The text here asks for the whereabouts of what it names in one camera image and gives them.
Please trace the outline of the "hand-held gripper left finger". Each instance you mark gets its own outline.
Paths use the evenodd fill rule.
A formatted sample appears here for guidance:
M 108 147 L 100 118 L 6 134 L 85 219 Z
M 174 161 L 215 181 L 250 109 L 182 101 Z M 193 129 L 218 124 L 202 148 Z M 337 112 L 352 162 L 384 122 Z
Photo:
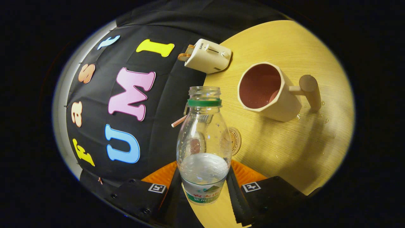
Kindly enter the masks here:
M 142 180 L 129 179 L 108 195 L 114 207 L 153 227 L 174 227 L 180 187 L 177 162 Z

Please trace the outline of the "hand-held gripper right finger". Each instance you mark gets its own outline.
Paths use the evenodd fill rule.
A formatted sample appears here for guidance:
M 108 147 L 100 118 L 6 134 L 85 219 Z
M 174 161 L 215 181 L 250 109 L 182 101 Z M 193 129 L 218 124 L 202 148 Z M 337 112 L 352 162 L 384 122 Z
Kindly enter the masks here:
M 236 222 L 260 227 L 278 222 L 308 201 L 318 191 L 305 195 L 282 177 L 266 176 L 231 161 L 227 187 Z

